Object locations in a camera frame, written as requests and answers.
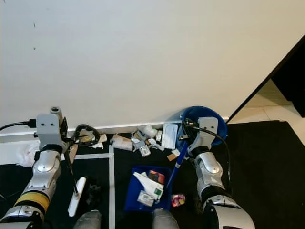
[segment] black floor mat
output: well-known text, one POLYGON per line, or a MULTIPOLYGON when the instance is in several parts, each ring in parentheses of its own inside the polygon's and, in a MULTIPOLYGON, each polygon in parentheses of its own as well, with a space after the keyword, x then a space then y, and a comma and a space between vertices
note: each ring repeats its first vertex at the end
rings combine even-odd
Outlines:
MULTIPOLYGON (((227 143, 233 155, 232 188, 235 201, 253 218, 257 229, 305 228, 305 147, 287 122, 271 121, 228 125, 227 143)), ((224 146, 213 151, 226 171, 224 146)), ((124 212, 131 169, 137 165, 174 167, 170 151, 155 150, 142 158, 139 152, 115 149, 116 228, 150 228, 149 213, 124 212)), ((186 161, 173 184, 184 193, 184 206, 171 208, 180 229, 202 228, 195 213, 197 177, 186 161)))
MULTIPOLYGON (((102 228, 109 227, 109 160, 102 159, 80 159, 73 163, 75 177, 78 179, 81 176, 87 176, 91 180, 95 179, 96 183, 102 188, 101 201, 97 205, 97 209, 102 214, 102 228)), ((0 166, 0 191, 3 190, 4 195, 23 191, 31 178, 31 168, 23 168, 15 165, 0 166)), ((71 177, 64 162, 61 162, 61 176, 57 181, 56 192, 48 208, 45 219, 50 222, 54 229, 72 229, 76 220, 81 213, 88 209, 80 209, 80 212, 75 217, 70 218, 67 212, 69 202, 72 197, 73 189, 71 186, 71 177)), ((18 195, 10 198, 14 203, 18 195)), ((11 207, 6 202, 1 203, 0 216, 11 207)), ((50 228, 48 223, 44 224, 43 228, 50 228)))

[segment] baseboard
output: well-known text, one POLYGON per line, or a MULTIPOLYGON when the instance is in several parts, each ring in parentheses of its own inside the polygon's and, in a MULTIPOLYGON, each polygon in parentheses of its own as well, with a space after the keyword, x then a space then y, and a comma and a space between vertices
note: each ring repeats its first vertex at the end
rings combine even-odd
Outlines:
MULTIPOLYGON (((223 117, 223 119, 226 122, 229 118, 223 117)), ((127 124, 127 125, 97 126, 95 127, 95 129, 97 129, 101 134, 130 133, 135 131, 139 126, 145 126, 148 124, 153 125, 154 128, 161 128, 164 123, 180 123, 180 122, 181 122, 180 120, 177 120, 171 122, 158 122, 158 123, 137 123, 137 124, 127 124)), ((75 131, 74 128, 68 129, 68 135, 72 136, 74 131, 75 131)), ((0 143, 37 140, 37 138, 34 138, 33 136, 34 132, 35 131, 0 134, 0 143)))

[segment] white brush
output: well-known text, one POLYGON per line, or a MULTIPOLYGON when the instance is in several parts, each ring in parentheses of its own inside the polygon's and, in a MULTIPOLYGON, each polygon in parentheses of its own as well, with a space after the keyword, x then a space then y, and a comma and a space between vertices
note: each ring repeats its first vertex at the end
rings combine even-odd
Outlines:
POLYGON ((76 183, 76 188, 77 188, 78 194, 76 195, 73 192, 73 196, 71 198, 71 201, 70 201, 70 204, 69 204, 69 207, 68 207, 68 213, 69 213, 70 217, 73 217, 76 214, 76 210, 77 210, 78 204, 80 202, 81 194, 84 190, 85 183, 86 183, 86 178, 85 177, 81 177, 76 183))

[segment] blue plastic tray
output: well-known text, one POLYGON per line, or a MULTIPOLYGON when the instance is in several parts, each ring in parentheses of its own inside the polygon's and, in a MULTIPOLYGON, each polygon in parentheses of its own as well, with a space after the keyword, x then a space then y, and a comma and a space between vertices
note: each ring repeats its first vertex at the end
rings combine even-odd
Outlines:
POLYGON ((172 187, 170 186, 167 190, 163 191, 162 197, 158 204, 153 204, 152 207, 141 204, 137 201, 139 193, 141 190, 144 190, 142 184, 139 180, 133 175, 134 172, 142 173, 146 172, 148 175, 149 170, 154 170, 156 172, 162 173, 165 176, 164 179, 164 188, 169 180, 169 177, 172 173, 172 170, 167 167, 154 167, 154 166, 136 166, 132 168, 132 174, 130 178, 130 183, 128 186, 126 201, 125 201, 125 211, 149 211, 153 212, 156 208, 163 208, 169 210, 171 207, 171 195, 172 187))

